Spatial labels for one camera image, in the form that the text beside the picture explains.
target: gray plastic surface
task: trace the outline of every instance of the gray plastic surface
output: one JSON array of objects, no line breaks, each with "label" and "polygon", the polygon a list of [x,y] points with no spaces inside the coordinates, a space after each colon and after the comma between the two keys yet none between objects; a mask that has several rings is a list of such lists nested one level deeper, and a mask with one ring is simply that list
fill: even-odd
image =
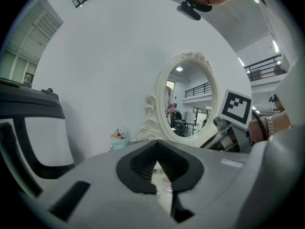
[{"label": "gray plastic surface", "polygon": [[58,98],[24,86],[0,83],[0,105],[0,119],[65,118]]},{"label": "gray plastic surface", "polygon": [[80,228],[252,228],[277,208],[304,168],[305,127],[292,127],[268,142],[254,145],[251,153],[229,153],[190,147],[176,148],[196,156],[204,174],[191,190],[178,195],[194,216],[178,224],[160,206],[156,195],[132,193],[118,179],[118,160],[147,142],[88,159],[62,176],[38,199],[50,208],[76,181],[90,189],[68,223]]}]

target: white wall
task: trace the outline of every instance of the white wall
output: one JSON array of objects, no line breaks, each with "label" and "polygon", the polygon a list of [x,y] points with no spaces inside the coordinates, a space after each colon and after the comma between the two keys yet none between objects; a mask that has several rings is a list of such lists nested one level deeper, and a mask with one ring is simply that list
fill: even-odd
[{"label": "white wall", "polygon": [[272,40],[271,35],[267,35],[248,47],[241,49],[236,54],[242,59],[245,66],[273,57],[280,54],[280,52],[275,52]]},{"label": "white wall", "polygon": [[202,84],[205,84],[207,82],[208,79],[206,78],[205,74],[202,73],[190,80],[190,82],[186,85],[185,91],[200,86]]},{"label": "white wall", "polygon": [[4,51],[3,57],[0,61],[0,77],[9,79],[10,70],[15,60],[16,55],[8,51]]},{"label": "white wall", "polygon": [[254,43],[257,39],[267,36],[268,33],[269,29],[262,13],[255,13],[255,16],[253,16],[253,13],[248,12],[243,14],[240,23],[235,24],[234,27],[227,27],[227,31],[224,34],[230,45],[238,52]]},{"label": "white wall", "polygon": [[[171,0],[92,0],[52,37],[33,89],[51,87],[59,95],[74,158],[107,152],[110,135],[120,126],[136,139],[146,96],[155,94],[162,69],[183,52],[204,53],[218,81],[219,101],[226,89],[251,96],[227,41],[206,21],[177,12],[177,6]],[[185,28],[188,33],[181,34]],[[233,77],[234,82],[227,80]]]}]

